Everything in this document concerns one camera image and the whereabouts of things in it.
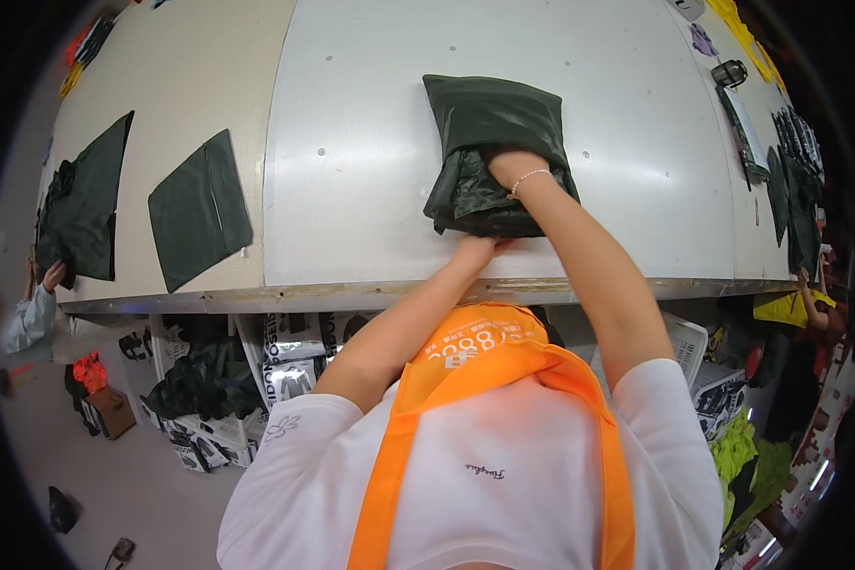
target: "red bag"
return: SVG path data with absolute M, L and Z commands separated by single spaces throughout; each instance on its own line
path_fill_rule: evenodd
M 98 362 L 97 350 L 93 350 L 88 356 L 78 359 L 73 364 L 73 378 L 77 382 L 82 382 L 89 395 L 107 386 L 107 373 L 105 366 Z

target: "cardboard box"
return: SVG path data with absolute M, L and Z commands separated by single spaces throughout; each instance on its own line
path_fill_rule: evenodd
M 117 439 L 136 424 L 126 394 L 105 386 L 83 399 L 85 417 L 106 439 Z
M 200 473 L 209 472 L 209 466 L 206 464 L 202 451 L 189 439 L 176 435 L 171 439 L 171 448 L 177 453 L 185 469 Z

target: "dark green bag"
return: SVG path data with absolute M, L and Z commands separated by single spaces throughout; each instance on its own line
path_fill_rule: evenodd
M 561 99 L 492 77 L 422 77 L 440 132 L 443 167 L 425 204 L 438 234 L 540 237 L 542 229 L 490 175 L 482 152 L 495 147 L 535 152 L 558 185 L 579 201 L 563 148 Z
M 773 147 L 769 147 L 769 152 L 767 152 L 767 163 L 770 174 L 767 180 L 767 193 L 770 200 L 769 206 L 772 208 L 773 222 L 776 224 L 776 246 L 779 247 L 782 245 L 785 228 L 789 225 L 789 184 L 785 181 L 785 170 L 782 168 L 782 163 Z
M 820 197 L 820 182 L 798 161 L 782 155 L 788 183 L 788 269 L 794 274 L 804 267 L 813 279 L 821 249 L 821 232 L 817 227 L 814 206 Z
M 73 162 L 63 161 L 38 216 L 35 262 L 43 274 L 66 264 L 62 286 L 77 275 L 114 280 L 114 211 L 124 162 L 130 111 L 92 141 Z
M 161 181 L 148 197 L 148 214 L 169 293 L 251 244 L 227 129 Z

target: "bracelet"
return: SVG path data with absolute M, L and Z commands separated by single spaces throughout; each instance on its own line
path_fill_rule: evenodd
M 542 174 L 542 173 L 547 174 L 548 176 L 553 176 L 551 174 L 551 171 L 549 171 L 547 168 L 539 168 L 536 171 L 526 172 L 523 176 L 520 177 L 519 180 L 516 181 L 516 183 L 513 184 L 513 188 L 510 188 L 510 193 L 507 194 L 507 198 L 510 200 L 520 199 L 519 196 L 516 195 L 516 188 L 519 188 L 520 184 L 522 184 L 526 178 L 528 178 L 530 176 L 535 176 L 536 174 Z

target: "dark green fabric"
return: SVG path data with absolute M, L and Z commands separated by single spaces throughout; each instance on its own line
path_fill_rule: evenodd
M 63 161 L 48 187 L 38 217 L 35 261 L 42 274 L 57 261 L 66 264 L 61 283 L 71 288 L 77 275 L 114 280 L 114 211 L 134 111 L 118 119 L 73 162 Z
M 148 197 L 148 213 L 169 293 L 251 244 L 227 129 L 161 181 Z
M 507 199 L 481 154 L 518 148 L 543 156 L 561 188 L 579 201 L 563 148 L 561 99 L 492 77 L 422 77 L 440 133 L 443 167 L 425 204 L 438 234 L 539 237 L 542 230 L 518 200 Z
M 181 338 L 190 352 L 174 362 L 156 384 L 146 405 L 161 418 L 199 414 L 203 420 L 237 412 L 243 418 L 263 406 L 240 341 L 227 336 L 227 319 L 219 315 L 187 315 Z
M 820 182 L 787 154 L 782 155 L 788 183 L 788 269 L 794 274 L 804 267 L 813 278 L 821 249 L 821 233 L 814 216 L 820 197 Z
M 767 180 L 767 194 L 769 194 L 769 206 L 772 208 L 773 222 L 776 224 L 776 245 L 782 245 L 782 236 L 785 228 L 789 225 L 789 184 L 785 181 L 785 170 L 773 147 L 767 152 L 769 163 L 769 179 Z

